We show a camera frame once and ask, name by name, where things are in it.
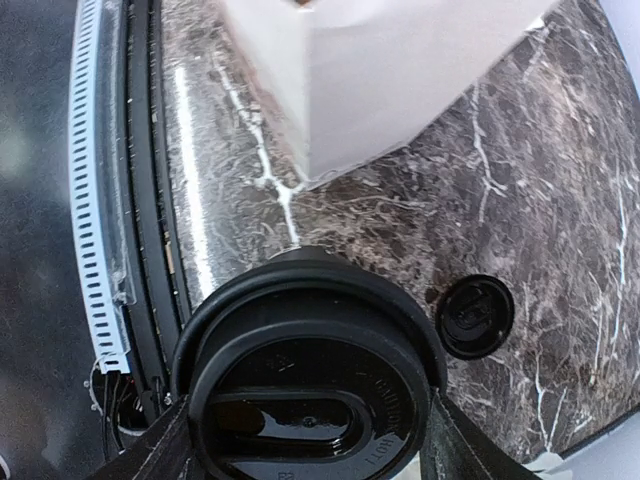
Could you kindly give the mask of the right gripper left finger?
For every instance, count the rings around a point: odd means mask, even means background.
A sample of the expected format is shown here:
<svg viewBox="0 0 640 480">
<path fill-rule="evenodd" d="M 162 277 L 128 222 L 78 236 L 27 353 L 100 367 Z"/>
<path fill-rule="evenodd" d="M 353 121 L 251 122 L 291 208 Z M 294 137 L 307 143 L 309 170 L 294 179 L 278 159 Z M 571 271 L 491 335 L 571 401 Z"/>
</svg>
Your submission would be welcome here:
<svg viewBox="0 0 640 480">
<path fill-rule="evenodd" d="M 188 398 L 180 398 L 134 444 L 89 476 L 94 480 L 188 479 L 192 444 Z"/>
</svg>

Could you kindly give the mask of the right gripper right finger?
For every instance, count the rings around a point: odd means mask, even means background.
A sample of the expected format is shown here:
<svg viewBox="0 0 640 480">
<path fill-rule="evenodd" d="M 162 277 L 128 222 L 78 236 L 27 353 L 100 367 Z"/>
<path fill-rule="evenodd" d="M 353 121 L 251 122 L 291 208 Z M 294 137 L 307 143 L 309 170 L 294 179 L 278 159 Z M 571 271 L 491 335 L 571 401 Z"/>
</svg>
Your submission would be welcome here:
<svg viewBox="0 0 640 480">
<path fill-rule="evenodd" d="M 437 389 L 432 390 L 420 464 L 422 479 L 538 479 Z"/>
</svg>

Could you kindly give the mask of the black front rail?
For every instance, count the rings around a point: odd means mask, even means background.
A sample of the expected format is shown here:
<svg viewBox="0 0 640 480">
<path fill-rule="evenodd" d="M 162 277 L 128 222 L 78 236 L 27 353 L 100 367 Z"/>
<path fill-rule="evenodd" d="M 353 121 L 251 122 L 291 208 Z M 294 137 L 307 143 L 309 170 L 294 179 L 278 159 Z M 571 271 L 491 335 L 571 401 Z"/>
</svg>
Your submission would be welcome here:
<svg viewBox="0 0 640 480">
<path fill-rule="evenodd" d="M 171 191 L 162 76 L 161 4 L 128 1 L 125 232 L 134 302 L 126 308 L 134 378 L 145 419 L 171 402 L 174 349 L 191 315 Z"/>
</svg>

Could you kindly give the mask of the black paper coffee cup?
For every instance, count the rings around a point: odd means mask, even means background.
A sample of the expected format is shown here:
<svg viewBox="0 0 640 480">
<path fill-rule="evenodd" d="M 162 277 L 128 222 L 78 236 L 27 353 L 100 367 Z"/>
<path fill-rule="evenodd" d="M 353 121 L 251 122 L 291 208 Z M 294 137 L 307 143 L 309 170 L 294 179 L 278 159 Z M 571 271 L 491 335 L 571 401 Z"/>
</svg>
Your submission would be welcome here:
<svg viewBox="0 0 640 480">
<path fill-rule="evenodd" d="M 343 259 L 319 246 L 294 248 L 275 255 L 264 264 L 269 268 L 301 271 L 333 270 L 344 265 Z"/>
</svg>

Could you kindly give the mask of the kraft paper bag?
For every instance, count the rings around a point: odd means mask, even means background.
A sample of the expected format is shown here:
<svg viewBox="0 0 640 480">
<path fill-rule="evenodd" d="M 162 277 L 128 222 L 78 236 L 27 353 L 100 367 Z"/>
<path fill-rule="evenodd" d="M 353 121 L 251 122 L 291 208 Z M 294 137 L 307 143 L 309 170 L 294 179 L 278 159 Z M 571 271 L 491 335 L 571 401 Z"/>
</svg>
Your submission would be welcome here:
<svg viewBox="0 0 640 480">
<path fill-rule="evenodd" d="M 220 1 L 266 118 L 314 186 L 412 141 L 549 1 Z"/>
</svg>

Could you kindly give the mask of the black plastic lid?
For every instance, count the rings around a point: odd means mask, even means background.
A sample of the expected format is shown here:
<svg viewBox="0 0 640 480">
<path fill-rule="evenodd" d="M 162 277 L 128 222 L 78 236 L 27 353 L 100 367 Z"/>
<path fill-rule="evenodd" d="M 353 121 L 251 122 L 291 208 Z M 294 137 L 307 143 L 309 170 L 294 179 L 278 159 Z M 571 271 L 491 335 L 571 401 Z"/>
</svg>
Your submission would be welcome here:
<svg viewBox="0 0 640 480">
<path fill-rule="evenodd" d="M 444 353 L 392 282 L 341 260 L 275 260 L 206 298 L 176 345 L 209 479 L 388 479 L 417 454 Z"/>
</svg>

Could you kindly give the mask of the stack of black lids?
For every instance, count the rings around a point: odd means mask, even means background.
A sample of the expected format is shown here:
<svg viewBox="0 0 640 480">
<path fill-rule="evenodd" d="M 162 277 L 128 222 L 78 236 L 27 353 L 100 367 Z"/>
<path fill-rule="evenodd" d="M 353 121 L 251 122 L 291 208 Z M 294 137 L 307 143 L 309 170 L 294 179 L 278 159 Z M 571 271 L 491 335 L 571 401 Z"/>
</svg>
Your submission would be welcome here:
<svg viewBox="0 0 640 480">
<path fill-rule="evenodd" d="M 444 349 L 470 361 L 498 350 L 511 333 L 513 295 L 494 276 L 475 274 L 459 279 L 440 299 L 435 327 Z"/>
</svg>

